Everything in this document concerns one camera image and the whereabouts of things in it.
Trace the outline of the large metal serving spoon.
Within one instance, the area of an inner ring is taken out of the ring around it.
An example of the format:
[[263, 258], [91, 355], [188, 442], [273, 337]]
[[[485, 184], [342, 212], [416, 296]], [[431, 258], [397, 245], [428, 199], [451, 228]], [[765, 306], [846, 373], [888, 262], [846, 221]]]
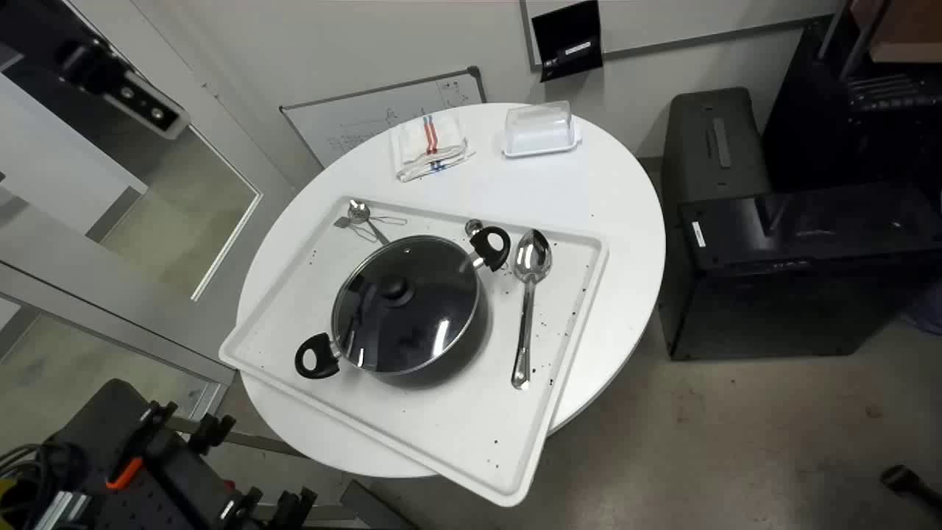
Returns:
[[523, 389], [529, 381], [529, 334], [532, 334], [532, 302], [535, 302], [535, 286], [550, 270], [550, 245], [538, 228], [529, 228], [516, 249], [512, 273], [522, 280], [522, 324], [519, 324], [519, 346], [512, 359], [509, 381], [516, 389]]

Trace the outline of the folded white striped towel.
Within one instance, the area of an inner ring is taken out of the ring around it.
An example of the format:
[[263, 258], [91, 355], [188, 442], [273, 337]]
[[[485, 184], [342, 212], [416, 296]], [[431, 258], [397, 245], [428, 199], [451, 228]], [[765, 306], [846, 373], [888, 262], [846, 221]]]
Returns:
[[470, 142], [453, 111], [431, 111], [392, 130], [392, 164], [401, 183], [453, 168], [470, 155]]

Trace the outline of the black tool cart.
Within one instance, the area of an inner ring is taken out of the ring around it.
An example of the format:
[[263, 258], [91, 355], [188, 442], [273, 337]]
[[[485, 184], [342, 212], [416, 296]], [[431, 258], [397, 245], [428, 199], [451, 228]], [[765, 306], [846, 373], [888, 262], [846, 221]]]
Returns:
[[145, 401], [110, 379], [58, 432], [4, 452], [4, 530], [302, 530], [311, 487], [282, 492], [263, 510], [208, 462], [236, 426], [204, 414], [182, 436], [177, 402]]

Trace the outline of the black cooking pot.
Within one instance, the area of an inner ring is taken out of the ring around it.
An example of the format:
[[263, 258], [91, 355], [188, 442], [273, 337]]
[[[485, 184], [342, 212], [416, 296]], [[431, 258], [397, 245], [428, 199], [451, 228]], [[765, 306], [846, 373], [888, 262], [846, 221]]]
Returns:
[[336, 290], [330, 330], [302, 337], [295, 370], [330, 379], [345, 362], [381, 379], [436, 379], [488, 334], [481, 270], [500, 270], [512, 242], [475, 222], [469, 242], [403, 234], [373, 249]]

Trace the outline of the round white table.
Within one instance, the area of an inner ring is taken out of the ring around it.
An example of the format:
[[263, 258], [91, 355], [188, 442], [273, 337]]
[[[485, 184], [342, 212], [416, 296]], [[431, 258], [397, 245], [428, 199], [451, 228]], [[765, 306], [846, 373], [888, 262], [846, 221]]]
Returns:
[[609, 245], [609, 265], [554, 414], [554, 430], [564, 430], [609, 389], [644, 334], [665, 270], [665, 221], [651, 177], [612, 131], [573, 118], [584, 144], [570, 152], [504, 159], [498, 134], [507, 111], [509, 102], [459, 105], [456, 118], [475, 155], [416, 183], [395, 178], [386, 131], [330, 161], [263, 239], [241, 286], [238, 320], [260, 302], [277, 267], [336, 193], [592, 228]]

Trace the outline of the small leaning whiteboard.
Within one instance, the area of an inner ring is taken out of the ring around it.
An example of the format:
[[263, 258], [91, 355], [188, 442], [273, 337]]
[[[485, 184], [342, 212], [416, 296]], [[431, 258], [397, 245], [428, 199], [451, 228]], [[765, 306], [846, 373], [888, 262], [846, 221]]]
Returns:
[[388, 125], [469, 102], [485, 102], [485, 84], [478, 63], [351, 94], [288, 102], [282, 105], [282, 115], [305, 150], [322, 164], [332, 164], [347, 150], [373, 139], [376, 131], [386, 131]]

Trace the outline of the black marker holder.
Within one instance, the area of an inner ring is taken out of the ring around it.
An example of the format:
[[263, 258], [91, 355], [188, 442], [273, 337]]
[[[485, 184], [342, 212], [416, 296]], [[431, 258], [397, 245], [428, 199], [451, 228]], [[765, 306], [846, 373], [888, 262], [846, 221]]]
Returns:
[[597, 0], [573, 0], [532, 18], [541, 80], [559, 80], [604, 63]]

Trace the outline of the glass pot lid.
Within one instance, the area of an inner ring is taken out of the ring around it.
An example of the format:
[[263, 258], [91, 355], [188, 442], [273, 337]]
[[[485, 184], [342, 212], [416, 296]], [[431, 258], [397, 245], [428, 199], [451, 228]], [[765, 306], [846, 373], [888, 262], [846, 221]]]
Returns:
[[336, 290], [332, 346], [376, 377], [413, 377], [470, 343], [484, 286], [470, 253], [438, 234], [376, 248]]

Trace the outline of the white plastic tray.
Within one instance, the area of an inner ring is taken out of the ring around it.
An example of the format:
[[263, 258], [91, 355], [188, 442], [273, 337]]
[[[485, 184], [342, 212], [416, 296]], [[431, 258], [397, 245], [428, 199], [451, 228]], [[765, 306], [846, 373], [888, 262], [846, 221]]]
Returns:
[[[606, 245], [573, 228], [547, 234], [554, 262], [535, 286], [523, 389], [509, 381], [523, 293], [512, 273], [512, 249], [500, 270], [481, 270], [488, 334], [463, 365], [436, 379], [381, 379], [345, 362], [330, 379], [302, 379], [295, 370], [297, 343], [330, 330], [336, 290], [383, 248], [363, 222], [336, 227], [345, 212], [345, 196], [322, 212], [260, 302], [226, 334], [220, 359], [302, 411], [339, 420], [498, 507], [522, 504], [606, 267]], [[512, 248], [522, 239], [516, 222], [395, 202], [381, 202], [373, 222], [388, 242], [445, 234], [466, 245], [475, 222], [504, 227]]]

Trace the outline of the clear plastic container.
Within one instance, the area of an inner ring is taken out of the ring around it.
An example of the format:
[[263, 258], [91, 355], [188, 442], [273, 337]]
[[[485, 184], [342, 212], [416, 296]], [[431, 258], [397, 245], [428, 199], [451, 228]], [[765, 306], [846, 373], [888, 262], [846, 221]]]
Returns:
[[564, 100], [516, 105], [504, 118], [500, 152], [507, 159], [567, 152], [584, 142]]

